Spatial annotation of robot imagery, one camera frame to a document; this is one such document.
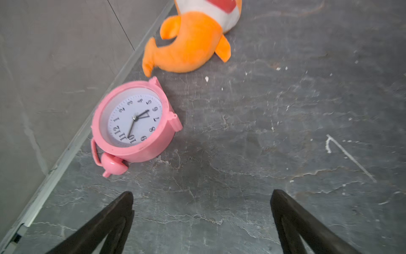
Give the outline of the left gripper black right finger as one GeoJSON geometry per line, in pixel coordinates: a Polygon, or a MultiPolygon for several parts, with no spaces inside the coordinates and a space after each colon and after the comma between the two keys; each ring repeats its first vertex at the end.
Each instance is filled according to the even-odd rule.
{"type": "Polygon", "coordinates": [[[303,242],[306,242],[315,254],[359,253],[285,191],[275,189],[271,196],[270,206],[285,254],[306,254],[303,242]]]}

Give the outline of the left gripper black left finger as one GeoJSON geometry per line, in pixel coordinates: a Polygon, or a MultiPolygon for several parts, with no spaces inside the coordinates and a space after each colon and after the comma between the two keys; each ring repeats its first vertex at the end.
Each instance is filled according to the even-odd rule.
{"type": "Polygon", "coordinates": [[[101,254],[121,254],[134,219],[133,193],[123,192],[49,254],[91,254],[101,242],[101,254]]]}

